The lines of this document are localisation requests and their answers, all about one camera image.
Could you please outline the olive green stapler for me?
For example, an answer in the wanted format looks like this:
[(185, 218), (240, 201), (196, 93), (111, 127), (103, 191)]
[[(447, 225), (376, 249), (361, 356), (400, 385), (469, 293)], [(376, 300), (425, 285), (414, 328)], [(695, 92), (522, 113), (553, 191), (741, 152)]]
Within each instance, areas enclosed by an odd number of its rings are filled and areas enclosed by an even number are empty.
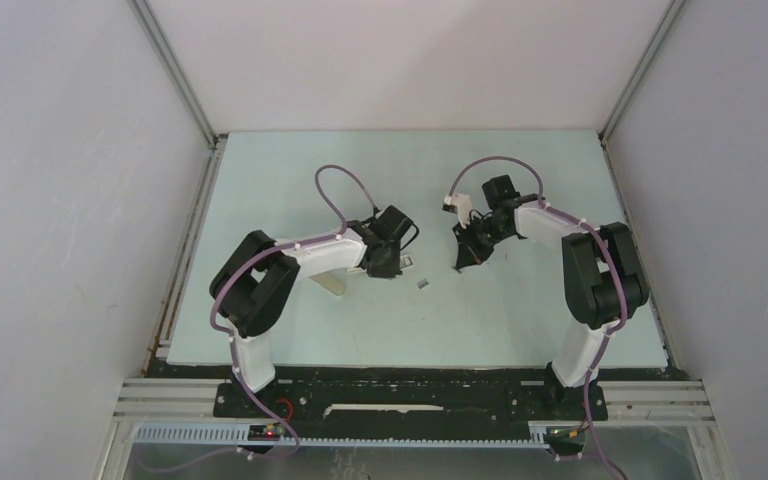
[(325, 289), (335, 297), (341, 297), (346, 293), (347, 283), (345, 274), (341, 271), (322, 272), (310, 277), (310, 280)]

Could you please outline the staple tray box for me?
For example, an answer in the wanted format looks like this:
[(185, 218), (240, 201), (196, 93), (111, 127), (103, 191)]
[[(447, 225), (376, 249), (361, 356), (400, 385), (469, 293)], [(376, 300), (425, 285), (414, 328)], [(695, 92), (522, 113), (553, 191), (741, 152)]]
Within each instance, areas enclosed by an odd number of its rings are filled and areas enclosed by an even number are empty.
[(400, 256), (399, 266), (401, 270), (412, 268), (416, 265), (414, 257), (410, 254)]

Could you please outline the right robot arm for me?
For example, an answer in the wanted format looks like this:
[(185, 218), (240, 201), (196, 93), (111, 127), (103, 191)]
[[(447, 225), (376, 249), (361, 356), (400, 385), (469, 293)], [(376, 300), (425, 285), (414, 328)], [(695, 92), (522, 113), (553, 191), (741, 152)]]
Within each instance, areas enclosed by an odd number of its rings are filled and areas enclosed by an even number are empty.
[(564, 297), (573, 321), (559, 353), (547, 366), (552, 382), (541, 392), (545, 411), (566, 418), (582, 403), (579, 388), (598, 375), (604, 341), (621, 328), (649, 298), (632, 235), (621, 222), (593, 227), (554, 209), (540, 194), (522, 195), (509, 176), (482, 186), (488, 212), (474, 211), (465, 194), (450, 193), (443, 208), (457, 217), (456, 270), (478, 266), (509, 239), (531, 240), (559, 248)]

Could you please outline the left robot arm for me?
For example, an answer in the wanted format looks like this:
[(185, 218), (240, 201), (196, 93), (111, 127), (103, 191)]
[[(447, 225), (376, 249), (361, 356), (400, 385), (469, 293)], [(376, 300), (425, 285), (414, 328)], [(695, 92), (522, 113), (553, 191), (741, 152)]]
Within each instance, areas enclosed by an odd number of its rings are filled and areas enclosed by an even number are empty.
[(257, 417), (275, 406), (268, 332), (298, 282), (351, 269), (394, 279), (402, 274), (402, 251), (419, 234), (416, 223), (393, 205), (303, 239), (276, 240), (261, 230), (247, 234), (209, 286), (209, 323), (228, 337), (232, 374), (242, 385), (238, 404)]

